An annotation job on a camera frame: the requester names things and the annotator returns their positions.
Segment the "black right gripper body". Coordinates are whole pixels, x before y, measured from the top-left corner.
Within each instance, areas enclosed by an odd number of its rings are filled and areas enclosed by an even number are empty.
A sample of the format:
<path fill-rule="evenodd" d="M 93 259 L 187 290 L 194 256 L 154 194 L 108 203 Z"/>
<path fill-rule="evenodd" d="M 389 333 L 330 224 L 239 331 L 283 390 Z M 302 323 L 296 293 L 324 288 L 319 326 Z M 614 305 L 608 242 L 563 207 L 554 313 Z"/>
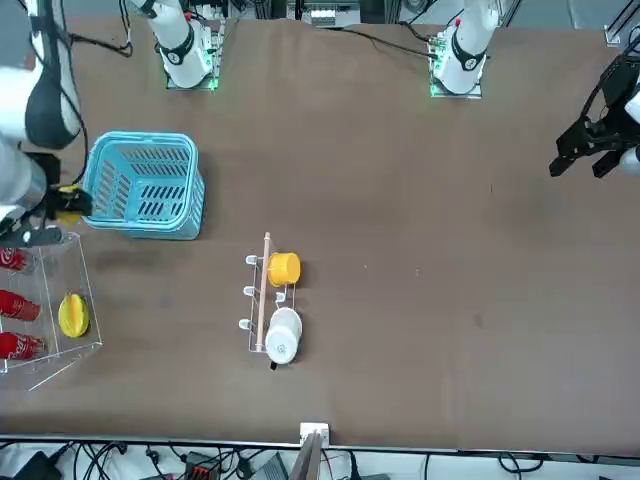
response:
<path fill-rule="evenodd" d="M 61 162 L 52 153 L 31 153 L 30 159 L 43 171 L 45 176 L 45 193 L 38 209 L 47 220 L 55 220 L 57 207 L 60 205 Z"/>

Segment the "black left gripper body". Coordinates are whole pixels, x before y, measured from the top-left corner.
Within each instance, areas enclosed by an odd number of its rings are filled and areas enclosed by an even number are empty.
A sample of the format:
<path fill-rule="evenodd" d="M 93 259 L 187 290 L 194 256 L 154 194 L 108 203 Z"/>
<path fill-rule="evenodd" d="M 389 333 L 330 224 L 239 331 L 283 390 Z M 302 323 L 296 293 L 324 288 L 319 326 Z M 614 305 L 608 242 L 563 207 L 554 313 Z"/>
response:
<path fill-rule="evenodd" d="M 632 54 L 617 61 L 602 83 L 607 129 L 639 130 L 639 56 Z"/>

